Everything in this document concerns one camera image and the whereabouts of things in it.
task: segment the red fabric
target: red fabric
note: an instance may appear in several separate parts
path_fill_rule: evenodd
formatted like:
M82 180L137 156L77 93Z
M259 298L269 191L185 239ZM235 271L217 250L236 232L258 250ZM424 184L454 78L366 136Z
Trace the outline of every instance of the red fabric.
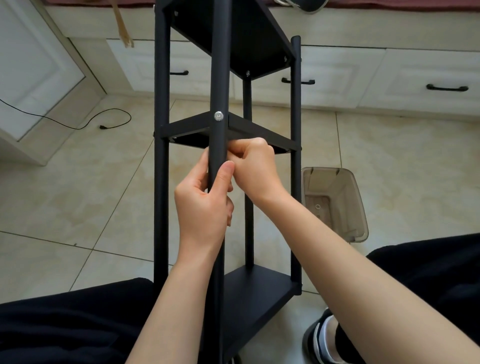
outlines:
M108 0L43 0L50 5L110 6ZM117 0L119 6L151 6L155 0ZM269 6L273 0L264 0ZM329 8L391 9L405 11L480 11L480 0L330 0Z

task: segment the shelf board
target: shelf board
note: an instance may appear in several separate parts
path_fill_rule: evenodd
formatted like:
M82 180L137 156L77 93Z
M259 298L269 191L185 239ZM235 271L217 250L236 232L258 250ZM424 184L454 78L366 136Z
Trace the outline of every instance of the shelf board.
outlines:
M224 363L260 331L301 285L290 276L265 267L242 266L225 275Z
M175 15L172 28L212 54L214 0L163 0ZM285 33L263 0L232 0L230 68L241 79L254 80L290 67L295 58Z
M161 137L170 142L197 148L206 148L209 143L210 119L209 111L180 121L164 125ZM289 153L297 150L295 142L280 134L274 133L252 121L246 120L231 112L228 113L228 140L261 137L271 145L275 154Z

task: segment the white drawer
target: white drawer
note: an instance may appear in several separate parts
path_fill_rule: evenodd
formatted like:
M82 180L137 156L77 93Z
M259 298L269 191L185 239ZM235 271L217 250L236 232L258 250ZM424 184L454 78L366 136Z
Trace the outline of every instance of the white drawer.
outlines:
M302 85L305 106L354 108L358 105L385 54L384 49L310 47L301 48L301 78L313 85ZM252 100L289 104L290 68L254 80ZM241 99L242 82L235 78L235 95Z
M480 53L388 49L360 105L480 115Z
M108 39L115 58L134 91L154 91L155 43L136 40L134 48L125 48L121 40ZM210 95L211 58L190 42L170 43L170 72L188 75L171 75L170 92L179 95ZM230 75L230 96L233 97Z

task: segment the screw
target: screw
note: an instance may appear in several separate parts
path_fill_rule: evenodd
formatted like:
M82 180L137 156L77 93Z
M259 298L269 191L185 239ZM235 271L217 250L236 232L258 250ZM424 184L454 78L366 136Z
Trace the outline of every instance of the screw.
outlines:
M216 121L222 121L223 113L221 111L217 111L215 114L213 114L213 117Z

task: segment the forearm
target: forearm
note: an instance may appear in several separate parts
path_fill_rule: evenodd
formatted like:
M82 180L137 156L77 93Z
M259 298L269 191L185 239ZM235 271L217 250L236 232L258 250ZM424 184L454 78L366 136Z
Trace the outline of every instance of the forearm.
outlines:
M367 363L480 362L474 342L287 193L259 207Z
M127 364L197 363L211 258L177 261Z

